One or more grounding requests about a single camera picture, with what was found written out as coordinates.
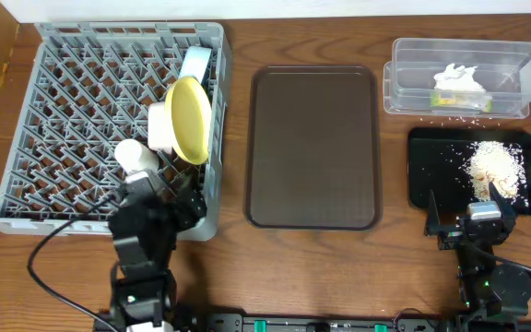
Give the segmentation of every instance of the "dish rack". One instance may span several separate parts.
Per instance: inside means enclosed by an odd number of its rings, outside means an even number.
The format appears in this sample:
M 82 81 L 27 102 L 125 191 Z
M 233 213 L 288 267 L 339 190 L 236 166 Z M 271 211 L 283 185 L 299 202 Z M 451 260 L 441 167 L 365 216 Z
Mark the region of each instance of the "dish rack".
M 208 162 L 194 166 L 160 153 L 159 177 L 176 195 L 192 174 L 207 214 L 179 234 L 205 241 L 217 231 L 222 135 L 230 102 L 231 52 L 217 23 L 41 23 L 34 60 L 0 185 L 0 231 L 46 235 L 106 198 L 125 174 L 113 151 L 126 138 L 147 143 L 148 106 L 164 101 L 190 46 L 212 48 Z M 110 235 L 109 202 L 60 235 Z

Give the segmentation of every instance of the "black tray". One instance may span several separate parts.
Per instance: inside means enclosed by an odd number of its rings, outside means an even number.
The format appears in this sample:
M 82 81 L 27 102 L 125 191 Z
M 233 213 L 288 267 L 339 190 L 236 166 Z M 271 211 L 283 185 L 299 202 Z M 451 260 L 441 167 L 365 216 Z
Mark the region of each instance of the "black tray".
M 254 77 L 244 213 L 257 227 L 365 230 L 382 216 L 374 76 L 361 66 Z
M 477 202 L 470 177 L 459 168 L 464 163 L 463 159 L 468 160 L 474 153 L 474 149 L 467 148 L 468 145 L 477 141 L 497 141 L 505 146 L 515 143 L 522 148 L 527 186 L 520 185 L 519 195 L 527 198 L 528 206 L 523 198 L 518 198 L 513 208 L 518 214 L 531 215 L 531 135 L 507 130 L 411 130 L 407 152 L 411 205 L 427 208 L 430 189 L 435 194 L 438 210 L 443 213 L 464 213 L 468 203 Z

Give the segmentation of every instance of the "wire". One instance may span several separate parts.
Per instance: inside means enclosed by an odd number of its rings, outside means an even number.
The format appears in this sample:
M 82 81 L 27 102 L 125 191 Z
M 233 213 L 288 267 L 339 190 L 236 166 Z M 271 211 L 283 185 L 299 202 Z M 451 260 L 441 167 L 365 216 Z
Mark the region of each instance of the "wire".
M 101 206 L 105 205 L 106 203 L 108 203 L 111 200 L 112 200 L 112 196 L 109 196 L 108 198 L 104 199 L 100 203 L 98 203 L 95 206 L 93 206 L 92 208 L 90 208 L 88 212 L 86 212 L 86 213 L 84 213 L 82 215 L 79 215 L 77 217 L 71 218 L 68 222 L 64 223 L 61 227 L 57 228 L 56 230 L 54 230 L 53 232 L 48 234 L 40 243 L 38 243 L 38 245 L 36 245 L 36 247 L 34 248 L 32 253 L 29 255 L 27 268 L 28 268 L 29 275 L 32 277 L 32 279 L 34 279 L 34 281 L 38 284 L 38 286 L 40 286 L 46 292 L 51 294 L 56 300 L 59 300 L 60 302 L 63 302 L 65 304 L 69 305 L 70 307 L 72 307 L 74 309 L 77 309 L 81 313 L 86 314 L 86 315 L 90 316 L 91 318 L 97 320 L 98 322 L 106 325 L 111 331 L 120 332 L 120 330 L 117 327 L 115 327 L 110 322 L 108 322 L 105 319 L 103 319 L 101 316 L 93 313 L 92 311 L 90 311 L 88 308 L 82 306 L 81 304 L 79 304 L 77 302 L 73 302 L 73 301 L 67 299 L 65 296 L 61 295 L 56 290 L 53 290 L 51 287 L 49 287 L 47 284 L 45 284 L 44 281 L 42 281 L 38 277 L 38 275 L 36 274 L 36 272 L 34 272 L 34 269 L 32 268 L 32 266 L 34 265 L 34 258 L 36 258 L 36 254 L 42 249 L 42 247 L 45 244 L 47 244 L 54 237 L 54 235 L 58 234 L 60 231 L 62 231 L 65 228 L 69 227 L 75 221 L 86 217 L 89 213 L 97 210 L 98 208 L 100 208 Z
M 396 314 L 395 319 L 393 319 L 393 330 L 395 330 L 395 331 L 398 330 L 398 324 L 397 324 L 398 318 L 401 316 L 401 314 L 404 314 L 407 311 L 414 311 L 416 313 L 423 314 L 423 312 L 421 310 L 416 309 L 416 308 L 405 308 L 405 309 L 401 310 L 400 312 L 398 312 L 398 314 Z M 428 322 L 428 325 L 431 326 L 431 328 L 433 328 L 434 330 L 437 328 L 437 326 L 432 324 L 429 319 L 425 318 L 425 321 Z
M 475 246 L 473 243 L 468 243 L 467 245 L 468 245 L 468 247 L 470 247 L 470 249 L 474 250 L 479 255 L 485 256 L 487 258 L 490 258 L 492 260 L 495 260 L 495 261 L 498 261 L 498 262 L 501 262 L 501 263 L 504 263 L 504 264 L 507 264 L 507 265 L 510 265 L 510 266 L 519 267 L 519 268 L 522 268 L 522 269 L 524 269 L 526 271 L 530 271 L 531 272 L 531 267 L 529 267 L 529 266 L 526 266 L 526 265 L 511 261 L 509 259 L 501 258 L 501 257 L 496 256 L 496 255 L 489 254 L 486 251 L 483 251 L 480 248 L 478 248 L 477 246 Z

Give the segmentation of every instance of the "yellow bowl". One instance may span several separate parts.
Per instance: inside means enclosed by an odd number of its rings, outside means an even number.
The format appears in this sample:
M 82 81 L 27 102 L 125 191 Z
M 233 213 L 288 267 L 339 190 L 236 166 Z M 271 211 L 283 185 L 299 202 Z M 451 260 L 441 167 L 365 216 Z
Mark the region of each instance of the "yellow bowl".
M 165 99 L 165 112 L 171 118 L 173 149 L 183 160 L 200 165 L 208 160 L 212 110 L 204 89 L 193 77 L 173 83 Z

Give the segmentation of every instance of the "wooden table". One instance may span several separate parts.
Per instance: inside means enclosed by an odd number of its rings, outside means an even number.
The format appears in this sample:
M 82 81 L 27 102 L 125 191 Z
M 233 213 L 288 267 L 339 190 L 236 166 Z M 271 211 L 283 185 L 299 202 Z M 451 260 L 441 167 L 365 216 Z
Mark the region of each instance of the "wooden table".
M 423 236 L 425 214 L 408 205 L 406 177 L 409 129 L 461 123 L 447 118 L 421 122 L 419 117 L 379 110 L 384 210 L 383 220 L 373 230 L 259 230 L 242 215 L 250 82 L 265 65 L 319 64 L 366 65 L 381 80 L 396 38 L 531 42 L 531 15 L 222 23 L 234 68 L 220 224 L 218 235 L 206 243 L 179 244 L 171 264 L 179 298 L 205 310 L 219 305 L 251 314 L 393 317 L 405 307 L 428 314 L 463 309 L 454 252 L 439 252 L 436 240 Z M 22 26 L 0 101 L 0 179 L 40 42 L 32 26 Z M 495 120 L 481 123 L 498 126 Z M 531 133 L 531 115 L 499 123 Z M 26 260 L 40 239 L 0 233 L 0 330 L 89 331 L 88 317 L 54 300 L 29 278 Z M 531 265 L 531 218 L 520 218 L 496 253 Z M 57 290 L 97 311 L 108 306 L 108 275 L 115 260 L 108 238 L 71 236 L 53 239 L 36 268 Z

